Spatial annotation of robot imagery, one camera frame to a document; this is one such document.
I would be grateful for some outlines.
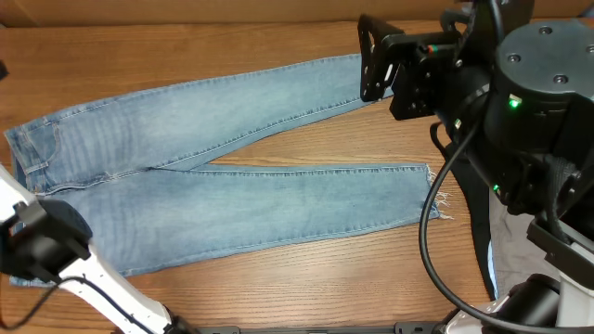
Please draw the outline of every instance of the wooden surface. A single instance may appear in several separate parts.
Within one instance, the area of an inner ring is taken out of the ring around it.
[[[431,21],[397,22],[409,33]],[[139,89],[256,71],[358,52],[355,23],[170,25],[0,30],[0,130],[70,105]],[[429,138],[435,118],[396,122],[384,100],[323,122],[268,137],[217,163],[299,165],[348,162],[443,163]],[[9,167],[5,140],[0,160]],[[453,177],[443,191],[454,220],[430,223],[433,261],[470,303],[486,302],[470,218]],[[235,255],[135,276],[130,281],[196,326],[242,328],[391,325],[438,320],[452,305],[427,277],[417,225],[356,238]],[[2,281],[2,312],[14,322],[40,289]],[[52,297],[22,333],[107,333],[102,315],[66,292]]]
[[[536,18],[575,17],[591,0],[536,0]],[[439,19],[454,0],[0,0],[12,27]]]

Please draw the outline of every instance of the jeans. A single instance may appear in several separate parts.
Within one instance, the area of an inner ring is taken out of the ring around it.
[[[208,164],[365,106],[360,66],[359,55],[323,58],[64,109],[6,132],[15,175],[76,208],[124,276],[416,223],[426,164]]]

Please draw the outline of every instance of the black fabric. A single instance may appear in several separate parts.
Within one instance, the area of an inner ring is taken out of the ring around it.
[[[451,143],[441,150],[444,159],[449,159],[456,146]],[[471,213],[471,231],[474,241],[474,252],[483,276],[484,286],[491,301],[496,299],[495,289],[489,275],[488,249],[491,241],[491,230],[489,225],[489,187],[484,183],[481,176],[474,171],[471,163],[465,157],[460,157],[452,165],[452,174],[464,193],[468,210]]]

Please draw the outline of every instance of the wooden table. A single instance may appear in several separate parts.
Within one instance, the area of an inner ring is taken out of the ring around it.
[[[433,21],[394,22],[408,33]],[[0,30],[0,130],[47,113],[139,89],[257,71],[358,52],[356,23],[168,25]],[[396,122],[384,100],[268,137],[216,161],[248,165],[444,162],[429,138],[434,117]],[[0,158],[10,167],[8,146]],[[443,190],[454,220],[433,220],[430,248],[445,282],[467,302],[487,302],[465,200],[452,176]],[[372,326],[439,320],[452,305],[427,277],[417,225],[279,247],[131,277],[149,297],[200,327]],[[2,281],[2,312],[13,323],[40,289]],[[21,332],[107,333],[113,325],[60,292]]]

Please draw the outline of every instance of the blue jeans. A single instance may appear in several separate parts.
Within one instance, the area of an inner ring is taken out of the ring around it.
[[[365,106],[360,66],[359,55],[323,58],[64,109],[6,132],[15,175],[76,208],[125,276],[416,223],[425,164],[208,164]]]

